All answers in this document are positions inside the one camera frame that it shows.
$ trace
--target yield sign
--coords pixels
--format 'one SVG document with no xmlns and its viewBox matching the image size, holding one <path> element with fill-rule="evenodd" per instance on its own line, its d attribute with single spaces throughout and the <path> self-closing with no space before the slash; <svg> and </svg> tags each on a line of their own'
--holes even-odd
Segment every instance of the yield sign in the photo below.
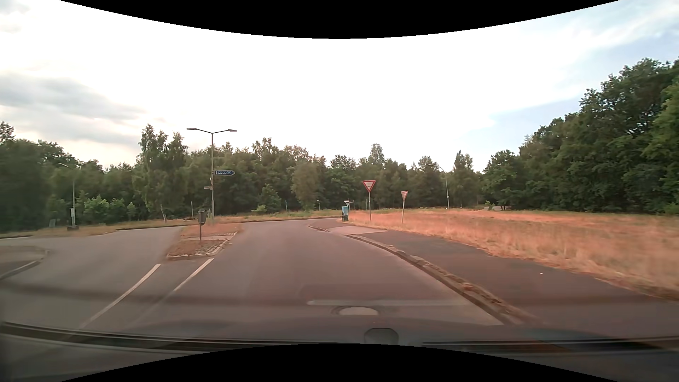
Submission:
<svg viewBox="0 0 679 382">
<path fill-rule="evenodd" d="M 373 186 L 375 185 L 374 180 L 364 180 L 362 182 L 363 182 L 363 185 L 365 186 L 365 189 L 368 190 L 368 192 L 370 192 L 370 190 L 372 190 Z"/>
</svg>

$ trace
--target treeline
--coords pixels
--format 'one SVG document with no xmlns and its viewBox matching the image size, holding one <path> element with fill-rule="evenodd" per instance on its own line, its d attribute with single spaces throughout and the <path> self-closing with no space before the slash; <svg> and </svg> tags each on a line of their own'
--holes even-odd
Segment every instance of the treeline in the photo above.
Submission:
<svg viewBox="0 0 679 382">
<path fill-rule="evenodd" d="M 493 155 L 483 192 L 522 209 L 679 213 L 679 60 L 625 66 L 580 105 Z"/>
<path fill-rule="evenodd" d="M 148 124 L 134 164 L 104 169 L 82 162 L 52 142 L 14 137 L 0 124 L 0 230 L 42 228 L 50 220 L 70 223 L 75 184 L 78 224 L 149 218 L 182 218 L 191 206 L 210 208 L 210 148 L 189 152 Z M 299 146 L 275 146 L 270 138 L 251 147 L 214 147 L 215 212 L 227 215 L 367 207 L 361 180 L 375 179 L 373 209 L 451 207 L 479 203 L 521 209 L 679 213 L 679 60 L 673 65 L 644 59 L 589 89 L 581 109 L 541 126 L 515 154 L 491 157 L 484 172 L 456 153 L 443 173 L 430 156 L 417 163 L 385 158 L 375 143 L 358 160 L 309 155 Z"/>
</svg>

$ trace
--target lamp post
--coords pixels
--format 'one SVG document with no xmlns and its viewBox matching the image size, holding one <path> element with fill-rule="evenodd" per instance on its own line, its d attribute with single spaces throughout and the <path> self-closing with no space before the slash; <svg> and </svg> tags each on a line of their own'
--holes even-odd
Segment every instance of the lamp post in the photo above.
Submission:
<svg viewBox="0 0 679 382">
<path fill-rule="evenodd" d="M 198 130 L 202 131 L 204 133 L 210 134 L 210 199 L 211 199 L 211 207 L 210 207 L 210 219 L 211 223 L 215 223 L 215 134 L 217 133 L 223 133 L 225 131 L 237 131 L 237 130 L 232 130 L 230 128 L 222 131 L 215 131 L 215 132 L 210 132 L 210 131 L 205 131 L 201 130 L 196 127 L 189 127 L 187 130 Z"/>
<path fill-rule="evenodd" d="M 61 164 L 62 166 L 66 167 L 66 168 L 71 169 L 70 166 L 67 166 L 63 163 L 59 163 L 59 164 Z M 73 210 L 71 212 L 71 226 L 75 227 L 75 174 L 73 174 Z"/>
<path fill-rule="evenodd" d="M 439 169 L 441 169 L 441 171 L 443 171 L 443 178 L 445 179 L 445 199 L 448 201 L 448 208 L 447 209 L 450 209 L 450 195 L 448 195 L 448 177 L 445 176 L 445 170 L 443 170 L 441 168 L 441 166 L 439 166 L 437 164 L 426 164 L 425 166 L 435 166 L 435 167 L 438 167 Z"/>
</svg>

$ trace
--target dirt patch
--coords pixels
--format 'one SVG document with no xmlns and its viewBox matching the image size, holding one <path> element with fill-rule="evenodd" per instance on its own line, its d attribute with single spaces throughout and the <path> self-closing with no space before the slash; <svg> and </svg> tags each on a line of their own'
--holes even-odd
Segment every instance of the dirt patch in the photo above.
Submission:
<svg viewBox="0 0 679 382">
<path fill-rule="evenodd" d="M 533 260 L 624 288 L 679 299 L 679 220 L 538 211 L 352 212 L 350 223 L 441 237 L 489 254 Z"/>
<path fill-rule="evenodd" d="M 182 240 L 176 242 L 167 253 L 168 257 L 193 255 L 198 251 L 214 247 L 223 242 L 223 240 Z"/>
<path fill-rule="evenodd" d="M 215 224 L 214 226 L 205 224 L 202 228 L 203 237 L 228 235 L 240 231 L 242 231 L 242 228 L 238 223 L 220 223 Z M 181 238 L 186 239 L 189 237 L 198 237 L 197 224 L 193 226 L 186 226 L 182 229 Z"/>
</svg>

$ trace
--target street sign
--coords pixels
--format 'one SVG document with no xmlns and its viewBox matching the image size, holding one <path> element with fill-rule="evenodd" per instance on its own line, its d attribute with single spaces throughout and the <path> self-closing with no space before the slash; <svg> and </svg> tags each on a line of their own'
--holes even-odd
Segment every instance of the street sign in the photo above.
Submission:
<svg viewBox="0 0 679 382">
<path fill-rule="evenodd" d="M 408 195 L 408 191 L 401 191 L 401 198 L 403 198 L 403 208 L 401 210 L 401 224 L 403 224 L 403 214 L 405 213 L 405 197 Z"/>
<path fill-rule="evenodd" d="M 372 191 L 373 186 L 375 186 L 375 181 L 374 180 L 364 180 L 363 185 L 365 186 L 365 189 L 368 190 L 368 192 Z"/>
<path fill-rule="evenodd" d="M 373 211 L 372 208 L 370 207 L 370 191 L 373 189 L 375 186 L 375 180 L 363 180 L 363 185 L 365 186 L 365 189 L 368 190 L 368 219 L 372 222 L 373 221 Z"/>
</svg>

